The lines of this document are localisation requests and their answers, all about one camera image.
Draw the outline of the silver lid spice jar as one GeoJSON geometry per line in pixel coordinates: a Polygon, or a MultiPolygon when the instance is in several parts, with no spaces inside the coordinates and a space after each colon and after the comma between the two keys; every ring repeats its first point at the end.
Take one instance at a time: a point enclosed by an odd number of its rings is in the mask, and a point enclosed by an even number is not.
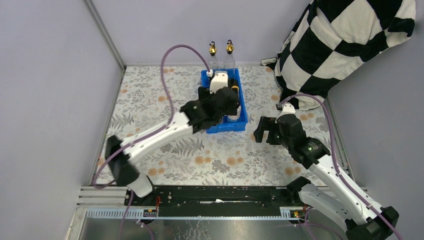
{"type": "Polygon", "coordinates": [[[228,115],[227,116],[227,122],[228,123],[236,123],[240,120],[241,113],[237,113],[236,115],[228,115]]]}

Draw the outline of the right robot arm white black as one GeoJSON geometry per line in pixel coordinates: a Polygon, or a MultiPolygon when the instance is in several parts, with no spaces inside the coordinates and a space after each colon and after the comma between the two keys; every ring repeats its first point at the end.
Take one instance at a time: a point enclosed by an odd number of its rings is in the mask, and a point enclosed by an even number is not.
{"type": "Polygon", "coordinates": [[[385,240],[395,232],[399,213],[383,207],[363,191],[333,161],[329,149],[317,138],[307,136],[295,114],[262,116],[254,131],[255,141],[285,147],[290,156],[315,176],[335,195],[331,197],[305,177],[287,185],[287,201],[293,206],[302,203],[320,211],[345,231],[349,240],[385,240]]]}

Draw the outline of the glass oil bottle gold spout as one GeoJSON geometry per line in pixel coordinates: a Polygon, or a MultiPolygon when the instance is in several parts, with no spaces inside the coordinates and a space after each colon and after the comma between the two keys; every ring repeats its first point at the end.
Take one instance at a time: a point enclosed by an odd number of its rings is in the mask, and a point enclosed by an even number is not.
{"type": "Polygon", "coordinates": [[[217,58],[217,49],[214,41],[209,44],[208,66],[211,70],[217,71],[219,68],[219,60],[217,58]]]}

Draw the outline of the blue plastic divided bin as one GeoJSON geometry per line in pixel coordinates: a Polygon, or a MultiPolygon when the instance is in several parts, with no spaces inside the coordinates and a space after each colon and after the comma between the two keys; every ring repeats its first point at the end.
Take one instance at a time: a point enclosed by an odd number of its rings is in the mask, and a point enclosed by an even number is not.
{"type": "Polygon", "coordinates": [[[238,68],[234,68],[233,71],[230,69],[228,75],[229,80],[235,80],[238,86],[238,95],[240,99],[240,110],[237,112],[238,120],[233,121],[228,115],[222,117],[219,124],[212,126],[206,130],[207,134],[217,134],[223,132],[243,132],[246,129],[248,123],[248,115],[245,105],[245,99],[243,94],[242,82],[238,68]]]}

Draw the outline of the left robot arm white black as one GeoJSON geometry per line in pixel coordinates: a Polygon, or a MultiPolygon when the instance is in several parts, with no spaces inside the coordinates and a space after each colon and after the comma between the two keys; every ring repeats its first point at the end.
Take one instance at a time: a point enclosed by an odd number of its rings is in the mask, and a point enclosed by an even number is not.
{"type": "Polygon", "coordinates": [[[152,204],[155,187],[150,178],[136,168],[142,158],[174,140],[210,129],[225,115],[236,114],[240,106],[238,92],[237,86],[223,87],[203,99],[188,101],[169,123],[150,128],[142,137],[121,140],[110,136],[105,157],[116,185],[132,190],[142,205],[152,204]]]}

